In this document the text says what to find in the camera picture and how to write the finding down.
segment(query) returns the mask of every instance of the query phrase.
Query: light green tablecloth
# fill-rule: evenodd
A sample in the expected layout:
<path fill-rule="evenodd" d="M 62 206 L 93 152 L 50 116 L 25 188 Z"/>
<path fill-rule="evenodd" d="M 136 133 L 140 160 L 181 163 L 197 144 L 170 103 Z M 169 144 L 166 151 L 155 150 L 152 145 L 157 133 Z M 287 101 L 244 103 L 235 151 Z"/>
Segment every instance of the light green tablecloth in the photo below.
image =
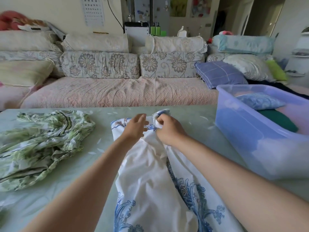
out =
<path fill-rule="evenodd" d="M 43 181 L 25 190 L 0 193 L 0 201 L 7 197 L 10 200 L 16 200 L 0 231 L 15 232 L 21 230 L 59 192 L 91 166 L 102 154 L 102 151 L 113 142 L 112 131 L 110 129 L 111 121 L 133 117 L 137 113 L 152 115 L 154 112 L 164 108 L 171 110 L 172 116 L 181 122 L 189 135 L 220 154 L 245 166 L 242 158 L 215 126 L 215 106 L 80 108 L 78 110 L 92 113 L 91 118 L 96 123 L 94 131 L 83 141 L 84 150 L 62 161 Z M 0 113 L 0 131 L 25 125 L 16 121 L 18 112 L 50 113 L 54 110 L 59 109 L 5 110 Z M 309 201 L 309 180 L 284 180 L 276 183 Z M 113 184 L 96 231 L 113 231 L 116 200 L 117 190 Z"/>

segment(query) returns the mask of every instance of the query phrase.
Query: left hand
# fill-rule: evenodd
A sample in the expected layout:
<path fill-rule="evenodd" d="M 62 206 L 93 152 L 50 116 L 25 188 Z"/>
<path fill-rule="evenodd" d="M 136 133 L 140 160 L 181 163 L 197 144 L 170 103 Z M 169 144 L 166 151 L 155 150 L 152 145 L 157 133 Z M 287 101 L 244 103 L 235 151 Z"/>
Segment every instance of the left hand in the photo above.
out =
<path fill-rule="evenodd" d="M 144 125 L 148 124 L 149 122 L 146 121 L 146 114 L 137 114 L 128 122 L 125 130 L 121 134 L 121 137 L 137 142 L 141 137 L 144 136 L 143 132 L 148 130 L 144 127 Z"/>

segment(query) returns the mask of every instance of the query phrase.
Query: eye chart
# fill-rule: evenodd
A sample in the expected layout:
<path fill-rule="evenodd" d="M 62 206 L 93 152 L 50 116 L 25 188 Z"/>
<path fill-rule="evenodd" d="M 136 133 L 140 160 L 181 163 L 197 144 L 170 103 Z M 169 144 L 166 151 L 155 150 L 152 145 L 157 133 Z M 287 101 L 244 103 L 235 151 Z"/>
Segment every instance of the eye chart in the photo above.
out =
<path fill-rule="evenodd" d="M 85 22 L 89 27 L 104 26 L 104 12 L 102 0 L 81 0 Z"/>

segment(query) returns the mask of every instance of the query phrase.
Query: hand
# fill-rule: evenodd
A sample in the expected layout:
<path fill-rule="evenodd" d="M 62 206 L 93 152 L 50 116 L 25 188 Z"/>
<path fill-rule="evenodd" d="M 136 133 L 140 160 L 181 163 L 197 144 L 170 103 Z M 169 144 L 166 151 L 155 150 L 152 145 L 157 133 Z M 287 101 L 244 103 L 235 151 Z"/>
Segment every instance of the hand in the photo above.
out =
<path fill-rule="evenodd" d="M 156 130 L 156 133 L 164 144 L 175 146 L 182 137 L 187 137 L 180 122 L 174 117 L 162 114 L 157 118 L 157 121 L 163 125 L 163 128 Z"/>
<path fill-rule="evenodd" d="M 144 125 L 148 124 L 149 122 L 146 121 L 146 114 L 137 114 L 128 122 L 120 137 L 132 140 L 136 143 L 141 137 L 144 136 L 143 132 L 148 130 L 144 127 Z"/>

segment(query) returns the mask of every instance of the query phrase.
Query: plastic storage bin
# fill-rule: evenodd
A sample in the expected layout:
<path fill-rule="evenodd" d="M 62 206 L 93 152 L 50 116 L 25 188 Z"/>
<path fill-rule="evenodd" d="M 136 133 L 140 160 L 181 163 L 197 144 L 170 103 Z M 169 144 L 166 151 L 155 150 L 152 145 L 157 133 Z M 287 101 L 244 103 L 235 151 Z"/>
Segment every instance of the plastic storage bin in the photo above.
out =
<path fill-rule="evenodd" d="M 309 177 L 309 100 L 267 85 L 219 85 L 216 125 L 255 173 L 274 180 Z M 235 96 L 263 92 L 299 128 L 281 128 Z"/>

